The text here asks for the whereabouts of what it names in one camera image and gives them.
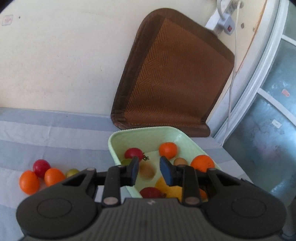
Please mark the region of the white window frame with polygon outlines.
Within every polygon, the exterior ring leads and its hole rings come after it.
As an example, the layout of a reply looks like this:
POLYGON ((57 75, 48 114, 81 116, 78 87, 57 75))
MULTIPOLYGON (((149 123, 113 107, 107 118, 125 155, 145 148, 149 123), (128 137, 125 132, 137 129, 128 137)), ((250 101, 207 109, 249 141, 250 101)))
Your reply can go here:
POLYGON ((282 104, 262 90, 281 41, 295 45, 295 39, 288 35, 286 27, 291 1, 267 1, 255 38, 240 69, 232 79, 229 89, 212 115, 218 120, 222 115, 213 138, 223 145, 241 118, 247 112, 257 94, 271 100, 289 121, 295 118, 282 104))

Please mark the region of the brown kiwi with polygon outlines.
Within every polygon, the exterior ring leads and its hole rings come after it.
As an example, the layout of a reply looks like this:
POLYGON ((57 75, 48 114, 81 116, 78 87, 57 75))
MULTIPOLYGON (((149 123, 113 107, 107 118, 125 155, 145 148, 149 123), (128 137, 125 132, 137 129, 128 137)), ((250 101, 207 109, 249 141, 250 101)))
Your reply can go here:
POLYGON ((139 165, 139 175, 145 179, 152 179, 156 174, 154 166, 150 163, 140 163, 139 165))

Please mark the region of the orange mandarin left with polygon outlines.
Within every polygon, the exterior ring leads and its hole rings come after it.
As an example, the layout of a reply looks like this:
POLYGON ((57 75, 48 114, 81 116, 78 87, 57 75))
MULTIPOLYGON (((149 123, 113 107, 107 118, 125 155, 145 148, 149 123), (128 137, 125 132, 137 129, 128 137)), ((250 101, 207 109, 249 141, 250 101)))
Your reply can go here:
POLYGON ((19 178, 20 189, 27 195, 35 194, 40 188, 37 175, 30 170, 23 172, 19 178))

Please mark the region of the small yellow-orange fruit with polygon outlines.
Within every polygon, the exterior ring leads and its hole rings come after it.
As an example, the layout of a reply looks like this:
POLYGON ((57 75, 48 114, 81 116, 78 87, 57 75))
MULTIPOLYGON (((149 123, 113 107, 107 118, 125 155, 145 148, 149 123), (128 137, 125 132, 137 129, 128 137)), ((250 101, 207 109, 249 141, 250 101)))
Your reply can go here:
POLYGON ((187 165, 187 164, 188 164, 188 162, 187 162, 187 160, 184 159, 184 158, 176 158, 176 159, 174 160, 174 162, 173 162, 173 165, 174 165, 174 166, 178 166, 178 165, 187 165))

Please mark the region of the striped blue tablecloth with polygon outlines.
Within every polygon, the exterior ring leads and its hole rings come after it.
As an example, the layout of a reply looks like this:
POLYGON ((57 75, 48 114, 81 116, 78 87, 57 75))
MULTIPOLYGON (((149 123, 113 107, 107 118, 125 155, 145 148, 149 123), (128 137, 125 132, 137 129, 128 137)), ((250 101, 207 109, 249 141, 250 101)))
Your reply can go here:
POLYGON ((106 115, 1 108, 1 240, 19 240, 16 208, 26 197, 20 175, 38 159, 67 172, 114 164, 108 139, 117 128, 106 115))

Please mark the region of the white power strip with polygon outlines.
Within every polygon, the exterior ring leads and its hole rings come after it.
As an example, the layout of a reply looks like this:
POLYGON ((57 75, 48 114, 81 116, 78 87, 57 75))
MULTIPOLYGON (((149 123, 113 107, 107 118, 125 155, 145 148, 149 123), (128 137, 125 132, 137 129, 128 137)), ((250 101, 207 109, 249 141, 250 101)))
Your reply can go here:
POLYGON ((233 0, 217 0, 216 9, 207 21, 205 28, 216 36, 222 32, 232 35, 236 29, 236 23, 232 18, 232 14, 244 7, 243 1, 233 0))

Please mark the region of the orange mandarin right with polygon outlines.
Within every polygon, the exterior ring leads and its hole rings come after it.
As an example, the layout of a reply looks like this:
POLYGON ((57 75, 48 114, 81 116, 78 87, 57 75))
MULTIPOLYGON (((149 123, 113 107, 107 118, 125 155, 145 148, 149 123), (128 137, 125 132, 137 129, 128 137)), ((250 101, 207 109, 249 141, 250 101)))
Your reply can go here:
POLYGON ((57 168, 49 168, 44 175, 44 182, 47 187, 55 185, 65 179, 65 175, 57 168))

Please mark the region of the orange mandarin front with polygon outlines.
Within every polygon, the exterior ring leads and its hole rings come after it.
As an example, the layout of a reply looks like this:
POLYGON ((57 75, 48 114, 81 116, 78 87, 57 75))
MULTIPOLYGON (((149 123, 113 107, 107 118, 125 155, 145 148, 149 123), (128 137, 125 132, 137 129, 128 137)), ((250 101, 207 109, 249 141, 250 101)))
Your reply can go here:
POLYGON ((209 168, 215 168, 214 161, 207 155, 196 156, 190 164, 195 170, 207 172, 209 168))

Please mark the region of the light green plastic basin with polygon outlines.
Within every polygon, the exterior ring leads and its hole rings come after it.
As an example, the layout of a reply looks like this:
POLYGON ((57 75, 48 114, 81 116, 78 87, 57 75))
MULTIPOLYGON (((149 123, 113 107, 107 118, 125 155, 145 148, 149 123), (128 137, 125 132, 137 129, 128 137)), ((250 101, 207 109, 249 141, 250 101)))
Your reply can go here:
POLYGON ((152 179, 137 176, 135 185, 127 187, 133 198, 140 198, 140 190, 145 187, 154 187, 162 176, 159 169, 159 146, 165 142, 174 142, 178 147, 177 157, 184 158, 190 163, 196 156, 205 155, 206 149, 219 148, 220 146, 212 137, 190 138, 182 131, 170 126, 158 126, 153 128, 135 128, 113 133, 108 140, 108 148, 115 164, 119 165, 125 157, 125 151, 129 148, 139 148, 150 162, 156 174, 152 179))

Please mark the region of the orange mandarin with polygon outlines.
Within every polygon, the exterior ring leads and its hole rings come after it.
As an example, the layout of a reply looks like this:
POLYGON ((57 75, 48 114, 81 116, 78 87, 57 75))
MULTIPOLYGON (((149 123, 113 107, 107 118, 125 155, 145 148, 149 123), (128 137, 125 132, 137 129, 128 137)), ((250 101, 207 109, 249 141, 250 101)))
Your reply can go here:
POLYGON ((65 179, 65 175, 57 168, 49 168, 44 175, 44 182, 47 187, 55 185, 65 179))
POLYGON ((19 178, 20 189, 27 195, 35 194, 40 188, 37 175, 30 170, 23 172, 19 178))
POLYGON ((209 168, 215 168, 214 161, 207 155, 196 156, 190 164, 195 170, 207 172, 209 168))

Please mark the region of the small green lime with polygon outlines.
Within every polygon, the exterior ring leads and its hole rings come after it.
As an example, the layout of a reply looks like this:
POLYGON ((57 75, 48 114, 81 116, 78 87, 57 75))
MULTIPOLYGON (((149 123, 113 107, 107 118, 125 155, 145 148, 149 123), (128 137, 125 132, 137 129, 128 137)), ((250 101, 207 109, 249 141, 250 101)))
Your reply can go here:
POLYGON ((131 163, 131 161, 132 161, 131 158, 123 159, 121 160, 121 165, 128 166, 131 163))

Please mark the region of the green lime behind pile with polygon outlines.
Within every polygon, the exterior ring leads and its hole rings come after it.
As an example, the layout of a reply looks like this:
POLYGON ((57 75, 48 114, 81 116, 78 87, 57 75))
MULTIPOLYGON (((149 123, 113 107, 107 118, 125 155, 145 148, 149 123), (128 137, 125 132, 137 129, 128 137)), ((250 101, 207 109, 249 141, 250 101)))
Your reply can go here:
POLYGON ((70 170, 68 170, 68 171, 66 172, 65 176, 66 176, 66 178, 69 178, 69 177, 71 177, 71 176, 73 176, 73 175, 76 175, 76 174, 79 173, 79 172, 80 172, 80 171, 77 170, 77 169, 70 169, 70 170))

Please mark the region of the red tomato in pile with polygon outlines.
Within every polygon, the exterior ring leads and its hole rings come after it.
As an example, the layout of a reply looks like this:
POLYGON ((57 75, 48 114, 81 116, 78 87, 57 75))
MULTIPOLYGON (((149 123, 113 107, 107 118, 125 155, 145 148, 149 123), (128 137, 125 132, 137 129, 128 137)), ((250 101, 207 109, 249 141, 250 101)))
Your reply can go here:
POLYGON ((45 173, 48 169, 50 169, 50 164, 43 159, 39 159, 33 164, 33 172, 36 174, 38 178, 44 179, 45 173))

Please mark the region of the large yellow grapefruit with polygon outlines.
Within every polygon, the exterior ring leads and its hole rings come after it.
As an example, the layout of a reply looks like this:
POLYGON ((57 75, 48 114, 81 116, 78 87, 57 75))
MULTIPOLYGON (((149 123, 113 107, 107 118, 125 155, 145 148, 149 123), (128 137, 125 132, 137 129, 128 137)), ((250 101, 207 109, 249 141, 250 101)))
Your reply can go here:
POLYGON ((157 180, 154 187, 160 190, 166 198, 177 198, 179 202, 182 201, 182 187, 168 186, 163 177, 157 180))

